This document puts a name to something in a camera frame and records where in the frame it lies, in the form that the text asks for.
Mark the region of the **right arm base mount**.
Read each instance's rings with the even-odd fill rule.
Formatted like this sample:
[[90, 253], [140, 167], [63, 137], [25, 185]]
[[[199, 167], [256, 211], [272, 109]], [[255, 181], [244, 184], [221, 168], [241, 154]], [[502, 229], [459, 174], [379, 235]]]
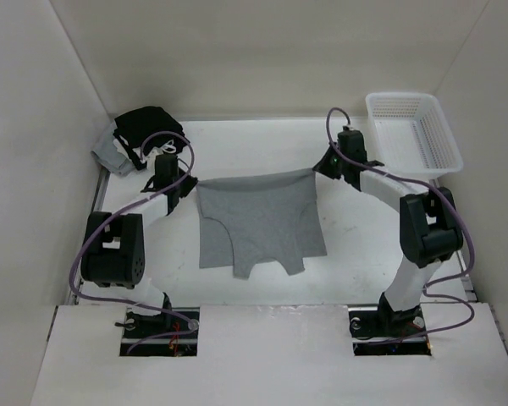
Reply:
[[352, 350], [355, 356], [430, 356], [425, 320], [420, 306], [404, 313], [381, 308], [352, 308], [348, 311]]

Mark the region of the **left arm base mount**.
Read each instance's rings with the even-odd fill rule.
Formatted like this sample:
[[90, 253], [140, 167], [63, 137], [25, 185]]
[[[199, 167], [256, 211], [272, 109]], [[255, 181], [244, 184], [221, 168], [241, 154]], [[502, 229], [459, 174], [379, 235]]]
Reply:
[[119, 355], [122, 357], [195, 357], [198, 331], [192, 331], [186, 319], [197, 323], [199, 308], [175, 308], [183, 317], [167, 314], [138, 315], [126, 312], [114, 325], [121, 330]]

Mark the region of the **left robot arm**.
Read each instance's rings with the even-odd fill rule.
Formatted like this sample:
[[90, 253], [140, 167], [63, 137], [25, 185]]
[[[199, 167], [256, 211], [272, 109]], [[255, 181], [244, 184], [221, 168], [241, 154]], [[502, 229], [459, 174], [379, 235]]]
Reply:
[[173, 155], [156, 157], [154, 174], [128, 210], [115, 216], [94, 211], [88, 217], [85, 239], [98, 229], [80, 261], [80, 276], [86, 285], [83, 299], [128, 305], [143, 315], [144, 327], [154, 337], [164, 337], [173, 327], [172, 306], [166, 293], [145, 274], [145, 233], [155, 222], [170, 215], [179, 201], [196, 186], [197, 179]]

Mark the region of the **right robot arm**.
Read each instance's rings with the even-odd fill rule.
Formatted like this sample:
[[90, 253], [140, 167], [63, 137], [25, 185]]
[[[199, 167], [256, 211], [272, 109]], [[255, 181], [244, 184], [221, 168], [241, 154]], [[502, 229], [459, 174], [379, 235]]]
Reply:
[[461, 227], [451, 215], [453, 196], [446, 188], [422, 192], [384, 176], [383, 163], [367, 158], [361, 131], [345, 126], [313, 170], [344, 180], [371, 195], [399, 215], [402, 260], [393, 282], [381, 293], [375, 310], [350, 313], [351, 336], [357, 339], [398, 338], [424, 332], [420, 301], [423, 290], [440, 268], [463, 245]]

